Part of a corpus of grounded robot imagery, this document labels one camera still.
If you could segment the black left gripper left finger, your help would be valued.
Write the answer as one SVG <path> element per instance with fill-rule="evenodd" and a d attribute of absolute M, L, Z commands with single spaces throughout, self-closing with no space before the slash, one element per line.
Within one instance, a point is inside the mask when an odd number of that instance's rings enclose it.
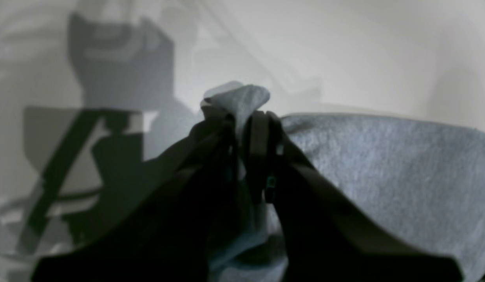
<path fill-rule="evenodd" d="M 85 248 L 43 258 L 31 281 L 206 282 L 210 227 L 237 189 L 235 118 L 207 118 L 190 135 L 187 158 L 122 223 Z"/>

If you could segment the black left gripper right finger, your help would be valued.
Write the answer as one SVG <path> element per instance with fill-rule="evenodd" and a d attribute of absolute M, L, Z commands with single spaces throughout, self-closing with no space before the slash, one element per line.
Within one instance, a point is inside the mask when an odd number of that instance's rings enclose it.
<path fill-rule="evenodd" d="M 451 257 L 427 255 L 369 219 L 324 178 L 271 111 L 244 127 L 253 203 L 275 208 L 284 234 L 286 282 L 461 282 Z"/>

